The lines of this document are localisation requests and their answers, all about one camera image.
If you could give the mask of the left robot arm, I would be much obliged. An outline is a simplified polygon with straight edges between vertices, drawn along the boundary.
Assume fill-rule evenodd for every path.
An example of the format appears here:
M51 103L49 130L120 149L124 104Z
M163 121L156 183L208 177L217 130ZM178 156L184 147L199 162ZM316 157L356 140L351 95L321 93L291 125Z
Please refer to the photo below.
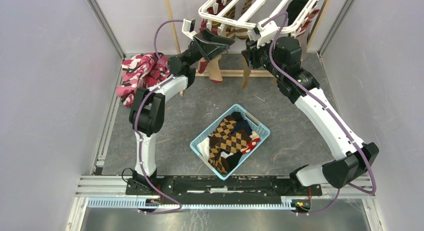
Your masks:
M194 33L188 48L167 60L170 76L151 88L136 91L129 114L137 147L132 179L145 195L151 195L157 189L156 138L164 124L166 102L194 83L194 63L201 59L213 61L234 43L234 39L219 36L208 29Z

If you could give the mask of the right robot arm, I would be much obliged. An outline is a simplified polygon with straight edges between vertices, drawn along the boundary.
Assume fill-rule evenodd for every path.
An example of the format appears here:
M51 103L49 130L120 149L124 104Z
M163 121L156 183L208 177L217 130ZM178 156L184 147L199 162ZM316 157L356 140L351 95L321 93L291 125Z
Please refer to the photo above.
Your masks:
M264 68L276 78L279 91L309 118L334 158L293 171L289 190L302 195L311 185L330 184L336 189L350 186L374 194L377 186L371 166L379 148L373 142L365 143L335 111L319 82L302 67L298 40L281 36L260 47L256 41L247 40L241 54L248 66Z

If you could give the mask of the black sock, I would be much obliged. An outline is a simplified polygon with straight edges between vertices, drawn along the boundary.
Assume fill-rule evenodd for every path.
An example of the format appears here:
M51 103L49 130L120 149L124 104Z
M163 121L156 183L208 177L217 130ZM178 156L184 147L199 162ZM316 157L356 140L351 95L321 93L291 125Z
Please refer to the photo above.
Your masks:
M296 18L299 16L303 8L306 6L309 0L292 0L286 11L288 13L288 22L287 26L291 26Z

